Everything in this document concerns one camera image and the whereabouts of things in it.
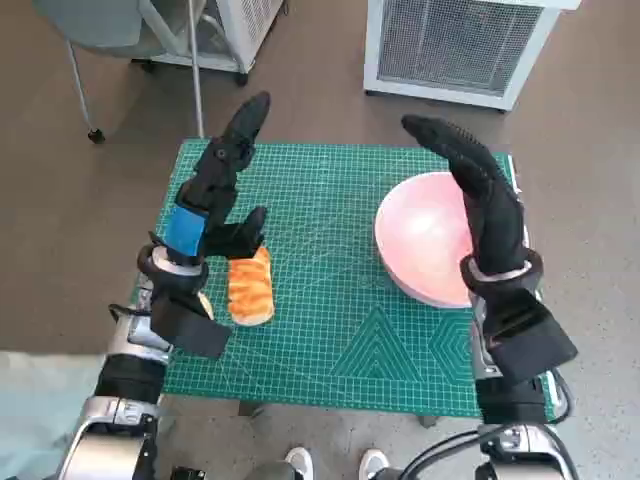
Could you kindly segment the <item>black left hand blue tape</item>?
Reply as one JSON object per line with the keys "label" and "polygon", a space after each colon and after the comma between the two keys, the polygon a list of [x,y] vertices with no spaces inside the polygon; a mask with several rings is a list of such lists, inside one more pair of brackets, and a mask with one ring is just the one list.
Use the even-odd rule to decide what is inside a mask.
{"label": "black left hand blue tape", "polygon": [[268,116],[271,95],[261,91],[245,101],[219,137],[211,139],[195,164],[195,174],[175,197],[162,243],[179,264],[207,257],[253,257],[264,240],[267,208],[257,206],[239,223],[229,223],[238,197],[238,174],[249,167],[256,138]]}

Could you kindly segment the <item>black gloved right hand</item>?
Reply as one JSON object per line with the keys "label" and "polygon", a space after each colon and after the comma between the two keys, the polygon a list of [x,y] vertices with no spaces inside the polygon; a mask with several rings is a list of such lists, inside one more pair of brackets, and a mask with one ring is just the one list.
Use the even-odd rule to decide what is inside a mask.
{"label": "black gloved right hand", "polygon": [[407,114],[401,124],[416,142],[445,158],[463,201],[479,271],[487,276],[525,267],[522,205],[491,151],[446,120]]}

